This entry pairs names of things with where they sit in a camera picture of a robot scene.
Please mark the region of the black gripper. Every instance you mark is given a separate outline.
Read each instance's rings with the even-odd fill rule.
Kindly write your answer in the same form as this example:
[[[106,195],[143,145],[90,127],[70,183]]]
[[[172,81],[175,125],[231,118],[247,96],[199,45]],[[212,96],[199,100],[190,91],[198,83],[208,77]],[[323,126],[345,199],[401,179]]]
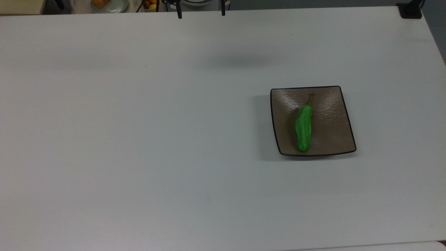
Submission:
[[[162,3],[168,3],[171,5],[176,4],[177,16],[179,19],[183,18],[183,13],[181,9],[180,3],[184,3],[186,5],[209,5],[214,2],[221,2],[221,13],[222,16],[225,16],[225,5],[230,5],[230,0],[162,0]]]

